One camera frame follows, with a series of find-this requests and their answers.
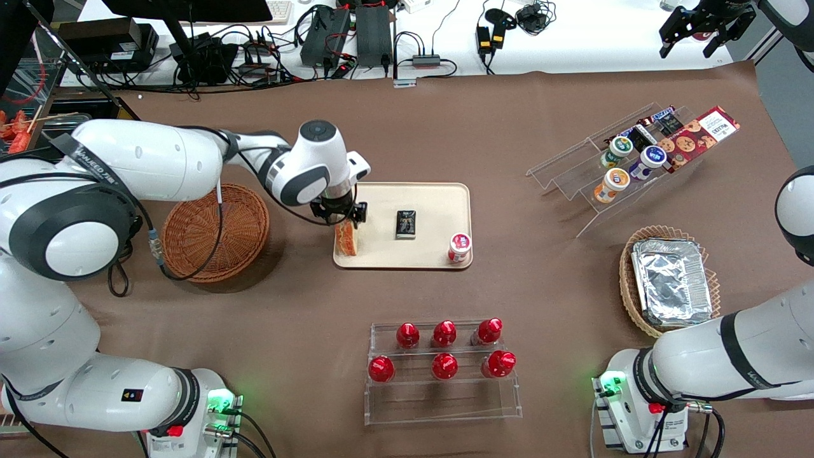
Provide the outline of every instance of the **brown paper surface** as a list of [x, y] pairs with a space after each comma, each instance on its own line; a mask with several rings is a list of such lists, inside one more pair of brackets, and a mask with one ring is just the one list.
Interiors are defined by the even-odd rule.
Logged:
[[[211, 368], [246, 396], [246, 412], [285, 457], [584, 457], [590, 377], [624, 348], [652, 345], [622, 307], [619, 254], [637, 229], [687, 231], [710, 253], [722, 311], [755, 306], [812, 273], [777, 228], [773, 204], [794, 171], [758, 96], [751, 63], [704, 71], [420, 80], [320, 81], [225, 95], [126, 93], [145, 121], [248, 133], [290, 142], [309, 119], [334, 122], [373, 181], [460, 182], [471, 192], [475, 262], [465, 271], [343, 271], [333, 231], [270, 200], [271, 242], [240, 293], [210, 293], [163, 278], [144, 231], [125, 267], [133, 295], [112, 297], [104, 275], [72, 288], [102, 327], [100, 350], [169, 366]], [[741, 131], [705, 155], [673, 192], [654, 191], [576, 240], [587, 205], [543, 195], [527, 169], [650, 102], [696, 114], [719, 104]], [[244, 170], [225, 181], [261, 191]], [[172, 204], [151, 203], [156, 224]], [[370, 324], [498, 316], [518, 357], [523, 419], [365, 427], [363, 387]], [[764, 400], [717, 406], [726, 456], [808, 457], [814, 404]], [[691, 418], [686, 452], [702, 421]], [[711, 428], [708, 447], [715, 441]], [[70, 456], [139, 457], [128, 434], [42, 426]], [[246, 428], [251, 438], [258, 436]], [[607, 451], [597, 430], [598, 456]], [[35, 439], [0, 441], [0, 456], [45, 457]]]

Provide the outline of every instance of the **beige tray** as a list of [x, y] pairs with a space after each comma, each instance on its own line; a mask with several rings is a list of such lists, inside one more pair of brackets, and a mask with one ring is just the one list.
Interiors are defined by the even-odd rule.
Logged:
[[[465, 269], [447, 258], [456, 232], [472, 236], [469, 188], [461, 183], [359, 183], [357, 201], [367, 202], [367, 222], [357, 230], [357, 255], [334, 242], [334, 262], [346, 269]], [[415, 210], [415, 239], [396, 239], [396, 212]]]

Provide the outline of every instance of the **round wicker basket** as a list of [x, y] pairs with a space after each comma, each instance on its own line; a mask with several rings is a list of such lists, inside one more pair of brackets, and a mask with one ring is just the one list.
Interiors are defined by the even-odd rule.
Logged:
[[[683, 232], [681, 229], [676, 229], [674, 227], [648, 226], [636, 231], [630, 237], [630, 240], [628, 240], [628, 243], [622, 250], [622, 257], [619, 260], [619, 289], [622, 291], [622, 303], [624, 304], [624, 308], [628, 311], [628, 315], [630, 315], [630, 319], [633, 320], [633, 323], [635, 323], [636, 326], [638, 326], [642, 331], [646, 332], [647, 335], [651, 337], [659, 337], [671, 329], [655, 327], [645, 321], [645, 319], [641, 316], [639, 289], [637, 287], [636, 274], [633, 272], [633, 262], [630, 258], [630, 251], [634, 243], [639, 240], [653, 237], [659, 239], [692, 241], [695, 241], [695, 239], [690, 237], [689, 234]], [[699, 248], [701, 249], [701, 259], [706, 263], [709, 254], [703, 247], [699, 246]], [[720, 284], [718, 283], [715, 272], [704, 268], [704, 273], [707, 275], [707, 285], [710, 289], [712, 318], [716, 318], [720, 316]]]
[[[269, 209], [256, 192], [238, 184], [221, 185], [223, 232], [212, 260], [190, 279], [215, 283], [237, 275], [257, 258], [269, 237]], [[189, 275], [212, 252], [218, 229], [217, 195], [181, 202], [164, 222], [164, 260], [178, 276]]]

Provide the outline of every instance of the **red bottle cap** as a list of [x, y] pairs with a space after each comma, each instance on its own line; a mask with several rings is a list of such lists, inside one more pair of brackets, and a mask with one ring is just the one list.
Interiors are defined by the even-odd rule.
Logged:
[[387, 382], [396, 375], [396, 368], [387, 356], [377, 356], [370, 361], [367, 373], [372, 381]]
[[396, 341], [401, 348], [414, 348], [418, 345], [418, 328], [412, 323], [402, 324], [396, 331]]
[[435, 331], [432, 333], [432, 340], [435, 341], [437, 346], [451, 346], [456, 336], [455, 323], [446, 319], [435, 326]]
[[449, 353], [439, 353], [432, 360], [432, 375], [449, 380], [457, 373], [457, 359]]
[[514, 357], [514, 353], [501, 350], [493, 351], [486, 359], [484, 369], [488, 373], [484, 373], [484, 375], [487, 377], [505, 377], [511, 373], [515, 364], [517, 364], [517, 359]]
[[483, 321], [478, 325], [478, 338], [483, 343], [493, 343], [501, 338], [503, 322], [499, 318], [492, 318]]
[[181, 425], [172, 425], [167, 428], [167, 435], [171, 438], [180, 438], [184, 434], [184, 427]]

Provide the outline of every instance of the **acrylic display rack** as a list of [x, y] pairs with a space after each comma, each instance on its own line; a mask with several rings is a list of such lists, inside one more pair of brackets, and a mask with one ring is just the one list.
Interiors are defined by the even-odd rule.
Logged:
[[[702, 162], [703, 157], [699, 157], [682, 166], [673, 174], [659, 167], [645, 181], [631, 180], [628, 188], [620, 192], [610, 204], [603, 204], [594, 199], [593, 189], [602, 182], [607, 171], [599, 160], [599, 157], [607, 149], [605, 140], [632, 127], [643, 117], [648, 117], [662, 110], [663, 108], [657, 103], [651, 103], [526, 172], [526, 176], [534, 177], [546, 191], [552, 191], [556, 187], [568, 200], [577, 199], [588, 202], [591, 211], [595, 214], [588, 224], [582, 228], [582, 231], [576, 235], [577, 237], [584, 234], [590, 227], [595, 227], [614, 217], [622, 210], [635, 205], [650, 190], [656, 187], [676, 186], [683, 183]], [[673, 116], [682, 124], [687, 124], [695, 119], [695, 115], [687, 107], [678, 108], [673, 113]], [[655, 137], [656, 141], [664, 138], [656, 123], [648, 126], [647, 130]], [[638, 157], [638, 153], [634, 151], [624, 158], [618, 167], [627, 169]]]
[[[365, 384], [365, 425], [522, 418], [516, 371], [503, 378], [486, 378], [480, 372], [484, 359], [495, 350], [505, 350], [503, 340], [496, 344], [472, 346], [470, 336], [483, 320], [455, 321], [457, 339], [444, 349], [430, 346], [438, 322], [414, 323], [421, 335], [418, 348], [401, 349], [396, 344], [399, 324], [373, 324], [370, 328], [368, 361], [387, 356], [396, 374], [387, 383]], [[458, 372], [450, 380], [432, 376], [432, 359], [450, 353], [458, 362]]]

